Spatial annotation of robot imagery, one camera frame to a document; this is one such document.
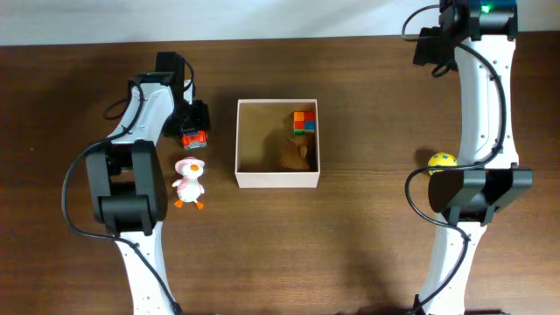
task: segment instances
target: white box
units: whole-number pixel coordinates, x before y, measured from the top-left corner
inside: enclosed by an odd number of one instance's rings
[[[284,171],[277,152],[293,135],[293,113],[315,112],[316,158],[311,171]],[[239,100],[235,177],[240,188],[315,188],[321,173],[317,100]]]

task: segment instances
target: yellow ball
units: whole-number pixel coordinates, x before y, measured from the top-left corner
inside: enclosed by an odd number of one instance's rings
[[[437,154],[434,154],[434,156],[430,158],[430,161],[428,161],[428,166],[457,166],[457,159],[449,153],[439,152]]]

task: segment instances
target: red block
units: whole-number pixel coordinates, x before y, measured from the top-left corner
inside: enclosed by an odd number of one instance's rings
[[[294,130],[303,130],[305,128],[305,122],[294,122]]]
[[[305,112],[304,113],[304,120],[306,122],[315,122],[315,113],[313,112]]]

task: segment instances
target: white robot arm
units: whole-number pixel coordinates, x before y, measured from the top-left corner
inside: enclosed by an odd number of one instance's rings
[[[108,136],[110,144],[86,155],[95,218],[125,240],[115,243],[126,267],[135,315],[182,312],[165,273],[161,229],[167,193],[155,147],[161,133],[181,137],[184,129],[209,128],[207,106],[193,102],[194,85],[184,80],[183,72],[182,57],[160,52],[156,72],[138,75],[137,84],[129,86],[129,104]],[[131,128],[116,137],[125,126]],[[134,172],[134,182],[111,180],[121,172]]]
[[[510,74],[517,34],[516,3],[490,5],[483,1],[442,0],[439,9],[441,28],[423,30],[415,63],[449,65],[445,52],[453,52],[462,94],[458,164],[459,168],[472,167],[432,175],[430,205],[437,213],[437,221],[464,231],[470,240],[464,240],[457,229],[437,226],[428,278],[416,296],[412,313],[457,315],[465,312],[468,275],[487,225],[495,213],[531,187],[532,172],[518,169],[511,127]],[[422,42],[427,39],[425,35],[432,35],[430,41]],[[505,103],[502,104],[500,86],[492,71],[469,48],[491,64],[499,76]]]

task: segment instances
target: brown wooden surface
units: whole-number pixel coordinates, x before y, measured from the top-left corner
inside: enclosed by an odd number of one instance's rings
[[[533,189],[495,218],[480,244],[467,308],[515,315],[560,309],[560,33],[522,34],[513,122]],[[334,314],[409,307],[426,278],[434,227],[408,207],[403,183],[430,151],[458,153],[456,73],[430,77],[397,37],[0,48],[0,313],[125,314],[131,298],[116,246],[71,232],[60,185],[87,143],[115,127],[102,111],[157,51],[184,54],[210,105],[204,211],[178,210],[172,165],[163,240],[173,294],[192,312]],[[235,107],[246,98],[317,98],[321,178],[314,190],[240,190]],[[428,211],[427,178],[413,185]],[[76,222],[92,215],[85,171],[69,191]]]

